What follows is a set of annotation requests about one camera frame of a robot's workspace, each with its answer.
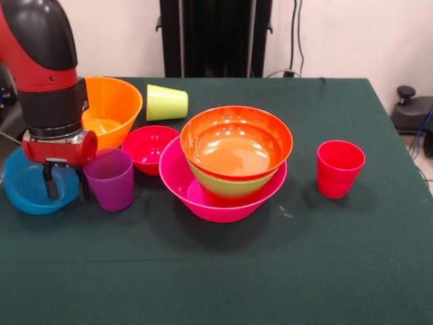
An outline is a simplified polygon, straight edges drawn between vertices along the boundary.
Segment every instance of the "red bowl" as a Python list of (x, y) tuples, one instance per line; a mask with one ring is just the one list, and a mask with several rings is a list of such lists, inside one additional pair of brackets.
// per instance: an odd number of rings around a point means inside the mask
[(131, 155), (139, 171), (158, 176), (162, 151), (179, 134), (171, 127), (162, 125), (141, 127), (127, 135), (122, 149)]

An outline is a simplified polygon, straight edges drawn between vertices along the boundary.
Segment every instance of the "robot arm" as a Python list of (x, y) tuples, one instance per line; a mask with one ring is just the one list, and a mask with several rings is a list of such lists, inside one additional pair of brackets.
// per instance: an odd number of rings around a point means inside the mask
[(59, 166), (76, 168), (88, 196), (81, 167), (95, 157), (97, 139), (81, 123), (87, 89), (76, 75), (72, 31), (57, 0), (0, 0), (0, 62), (16, 80), (28, 125), (23, 149), (44, 164), (48, 195), (58, 197), (51, 168)]

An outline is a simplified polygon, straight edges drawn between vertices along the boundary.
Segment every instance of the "purple cup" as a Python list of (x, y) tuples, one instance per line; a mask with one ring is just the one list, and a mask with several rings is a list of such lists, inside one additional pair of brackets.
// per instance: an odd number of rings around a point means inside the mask
[(134, 168), (131, 156), (121, 149), (103, 149), (84, 168), (87, 181), (101, 207), (123, 210), (134, 200)]

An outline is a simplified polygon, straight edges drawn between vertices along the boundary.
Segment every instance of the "floor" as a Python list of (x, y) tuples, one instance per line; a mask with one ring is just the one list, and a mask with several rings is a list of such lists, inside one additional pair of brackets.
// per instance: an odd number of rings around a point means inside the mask
[[(402, 135), (401, 139), (406, 145), (406, 148), (409, 148), (413, 136), (411, 135)], [(7, 156), (14, 151), (17, 148), (17, 145), (13, 142), (9, 141), (8, 139), (5, 139), (4, 137), (0, 136), (0, 183), (3, 179), (3, 163)], [(428, 186), (430, 189), (430, 192), (433, 195), (433, 159), (426, 158), (424, 156), (424, 152), (421, 149), (419, 151), (418, 157), (415, 159), (415, 164), (418, 166), (419, 169), (424, 173), (427, 180), (431, 180), (428, 182)]]
[[(411, 145), (411, 142), (413, 140), (413, 136), (402, 135), (401, 139), (405, 143), (406, 148), (409, 149), (409, 146)], [(419, 151), (418, 157), (414, 160), (414, 163), (426, 176), (428, 187), (430, 189), (430, 192), (433, 195), (433, 158), (426, 158), (426, 156), (424, 156), (424, 151), (422, 150), (422, 144), (423, 144), (422, 140), (424, 139), (421, 139), (421, 150)]]

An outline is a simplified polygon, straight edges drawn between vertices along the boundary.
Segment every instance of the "bowl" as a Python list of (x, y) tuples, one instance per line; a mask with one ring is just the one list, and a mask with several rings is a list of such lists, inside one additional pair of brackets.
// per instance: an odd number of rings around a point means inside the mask
[(204, 188), (217, 196), (226, 198), (240, 198), (257, 192), (277, 172), (277, 170), (275, 170), (270, 174), (253, 181), (227, 181), (206, 174), (189, 161), (188, 164), (191, 167), (193, 174)]
[(22, 148), (14, 151), (6, 160), (3, 187), (11, 203), (31, 215), (46, 215), (60, 210), (78, 197), (78, 177), (70, 168), (52, 169), (59, 198), (48, 197), (43, 179), (43, 168), (27, 159)]
[(131, 155), (139, 171), (158, 176), (162, 151), (178, 135), (177, 130), (162, 125), (141, 127), (127, 135), (122, 149)]
[(109, 77), (87, 77), (89, 109), (83, 112), (86, 129), (97, 136), (97, 149), (119, 147), (143, 105), (140, 92), (127, 83)]
[(253, 213), (272, 197), (286, 180), (288, 168), (284, 162), (271, 180), (257, 193), (240, 199), (227, 199), (208, 193), (195, 178), (182, 152), (179, 137), (161, 155), (160, 175), (165, 186), (195, 215), (217, 223), (239, 221)]
[(181, 132), (187, 159), (206, 174), (246, 181), (275, 171), (289, 157), (293, 137), (276, 116), (247, 106), (212, 108)]

